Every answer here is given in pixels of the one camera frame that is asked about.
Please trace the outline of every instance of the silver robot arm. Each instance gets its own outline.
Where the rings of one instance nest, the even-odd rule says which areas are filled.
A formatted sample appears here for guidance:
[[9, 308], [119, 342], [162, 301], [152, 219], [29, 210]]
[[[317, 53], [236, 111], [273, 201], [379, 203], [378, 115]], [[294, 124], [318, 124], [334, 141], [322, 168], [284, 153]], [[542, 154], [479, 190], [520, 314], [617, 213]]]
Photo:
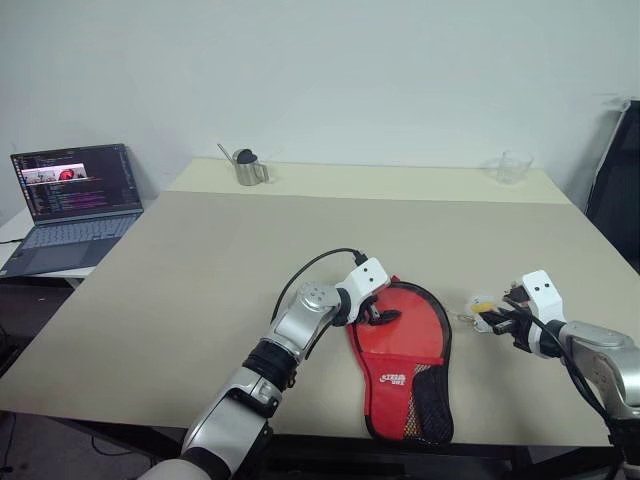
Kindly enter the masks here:
[[594, 408], [603, 409], [598, 413], [609, 428], [609, 440], [622, 450], [624, 473], [640, 478], [640, 349], [633, 339], [596, 325], [567, 322], [562, 297], [543, 270], [524, 275], [504, 300], [514, 310], [483, 312], [482, 319], [494, 333], [513, 335], [517, 348], [542, 358], [561, 358], [570, 373], [575, 366], [596, 386], [602, 405], [596, 399]]
[[226, 480], [259, 453], [271, 436], [268, 419], [292, 387], [296, 368], [331, 325], [353, 323], [367, 299], [389, 285], [371, 258], [335, 286], [306, 283], [289, 308], [192, 424], [177, 459], [161, 462], [144, 480]]

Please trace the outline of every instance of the wire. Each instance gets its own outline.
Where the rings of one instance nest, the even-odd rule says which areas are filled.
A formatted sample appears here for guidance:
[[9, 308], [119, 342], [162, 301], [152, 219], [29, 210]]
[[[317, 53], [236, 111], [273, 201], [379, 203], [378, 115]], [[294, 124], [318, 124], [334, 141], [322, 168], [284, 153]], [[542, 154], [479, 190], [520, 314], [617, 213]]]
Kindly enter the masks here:
[[287, 290], [289, 290], [289, 287], [293, 284], [293, 282], [295, 282], [297, 278], [305, 272], [305, 270], [307, 270], [311, 265], [316, 263], [318, 260], [322, 260], [323, 258], [328, 257], [329, 255], [333, 255], [334, 253], [341, 253], [341, 252], [353, 253], [356, 263], [358, 263], [360, 260], [366, 260], [366, 256], [363, 253], [353, 248], [336, 248], [334, 250], [329, 250], [328, 252], [324, 252], [318, 255], [317, 257], [315, 257], [314, 259], [309, 260], [307, 263], [304, 264], [304, 266], [302, 266], [302, 268], [300, 268], [300, 270], [298, 270], [293, 275], [293, 277], [289, 279], [287, 284], [282, 289], [282, 292], [280, 292], [280, 296], [276, 301], [276, 306], [273, 309], [273, 314], [271, 315], [271, 322], [273, 322], [276, 319], [276, 316], [278, 315], [278, 310], [280, 310], [280, 304], [282, 303], [282, 299], [287, 294]]
[[7, 441], [7, 448], [4, 451], [4, 456], [2, 458], [2, 468], [0, 468], [0, 479], [4, 478], [5, 473], [10, 473], [13, 471], [13, 468], [7, 465], [9, 463], [9, 452], [11, 451], [11, 445], [13, 444], [13, 434], [16, 431], [16, 422], [18, 421], [18, 417], [15, 413], [10, 413], [13, 417], [13, 423], [11, 424], [11, 430], [9, 431], [9, 440]]
[[543, 332], [549, 335], [551, 340], [553, 340], [553, 343], [555, 343], [555, 345], [560, 350], [560, 353], [562, 354], [562, 357], [565, 360], [565, 366], [569, 373], [569, 377], [571, 378], [571, 381], [573, 382], [576, 389], [578, 390], [578, 393], [591, 406], [591, 408], [593, 408], [598, 413], [598, 415], [602, 417], [602, 419], [605, 421], [605, 423], [608, 426], [609, 420], [610, 420], [609, 414], [607, 413], [605, 408], [602, 406], [602, 404], [600, 403], [596, 395], [593, 393], [593, 390], [591, 390], [591, 387], [589, 386], [586, 378], [578, 368], [578, 365], [576, 365], [575, 361], [573, 360], [571, 355], [569, 355], [567, 350], [564, 348], [564, 345], [562, 345], [562, 342], [560, 342], [558, 337], [556, 337], [556, 335], [544, 323], [542, 323], [539, 318], [537, 318], [535, 315], [533, 315], [526, 309], [522, 308], [516, 302], [506, 297], [503, 298], [503, 300], [509, 305], [511, 305], [513, 308], [515, 308], [519, 313], [527, 315], [536, 326], [538, 326]]
[[133, 455], [135, 452], [104, 452], [100, 450], [96, 445], [96, 437], [91, 437], [91, 446], [96, 451], [96, 453], [100, 455], [104, 455], [105, 457], [122, 457], [123, 455]]
[[320, 339], [324, 335], [324, 332], [326, 332], [330, 326], [331, 326], [331, 322], [327, 322], [325, 323], [324, 327], [322, 327], [322, 330], [320, 330], [320, 333], [318, 334], [318, 336], [315, 338], [311, 346], [309, 346], [309, 350], [307, 350], [307, 354], [304, 357], [305, 360], [309, 359], [309, 355], [311, 355], [311, 352], [316, 347], [316, 344], [320, 341]]

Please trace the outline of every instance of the black lid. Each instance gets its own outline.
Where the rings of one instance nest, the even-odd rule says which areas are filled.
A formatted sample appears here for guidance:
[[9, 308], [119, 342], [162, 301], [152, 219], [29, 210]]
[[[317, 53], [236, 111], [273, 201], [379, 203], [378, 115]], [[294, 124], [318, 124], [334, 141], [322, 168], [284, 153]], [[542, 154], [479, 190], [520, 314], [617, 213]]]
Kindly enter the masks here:
[[247, 163], [253, 163], [257, 159], [258, 157], [254, 155], [251, 150], [249, 150], [248, 148], [245, 148], [240, 153], [238, 153], [238, 157], [236, 158], [236, 161], [240, 165], [245, 165]]

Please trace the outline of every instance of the stainless steel cup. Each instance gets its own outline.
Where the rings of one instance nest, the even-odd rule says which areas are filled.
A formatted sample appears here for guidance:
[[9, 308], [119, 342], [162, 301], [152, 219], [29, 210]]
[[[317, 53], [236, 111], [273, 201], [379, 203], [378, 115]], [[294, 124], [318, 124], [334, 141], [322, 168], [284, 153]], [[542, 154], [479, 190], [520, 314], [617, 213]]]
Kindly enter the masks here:
[[258, 162], [258, 157], [249, 149], [238, 150], [233, 154], [233, 166], [240, 185], [250, 187], [269, 181], [267, 166]]

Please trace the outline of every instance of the white table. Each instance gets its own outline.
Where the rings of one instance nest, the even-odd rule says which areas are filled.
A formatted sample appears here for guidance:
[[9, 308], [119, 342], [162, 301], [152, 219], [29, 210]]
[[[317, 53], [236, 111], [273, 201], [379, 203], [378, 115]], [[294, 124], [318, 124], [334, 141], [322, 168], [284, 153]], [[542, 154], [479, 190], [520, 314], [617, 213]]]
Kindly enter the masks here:
[[[0, 408], [186, 427], [266, 331], [282, 284], [308, 258], [361, 248], [460, 312], [545, 268], [565, 314], [640, 339], [640, 281], [544, 172], [505, 187], [479, 170], [278, 164], [240, 187], [194, 160], [0, 379]], [[306, 279], [337, 281], [348, 256]], [[557, 360], [451, 319], [454, 441], [606, 445]], [[367, 437], [363, 382], [331, 329], [287, 391], [279, 433]]]

